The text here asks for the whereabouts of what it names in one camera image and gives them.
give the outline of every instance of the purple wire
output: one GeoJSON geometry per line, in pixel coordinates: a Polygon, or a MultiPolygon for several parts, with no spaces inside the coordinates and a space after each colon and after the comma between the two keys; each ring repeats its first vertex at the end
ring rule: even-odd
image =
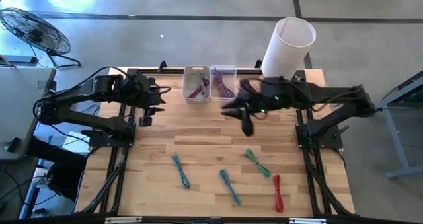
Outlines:
{"type": "Polygon", "coordinates": [[[232,92],[232,90],[226,87],[225,83],[223,82],[222,73],[216,68],[214,68],[213,82],[215,83],[222,98],[235,98],[235,94],[232,92]]]}

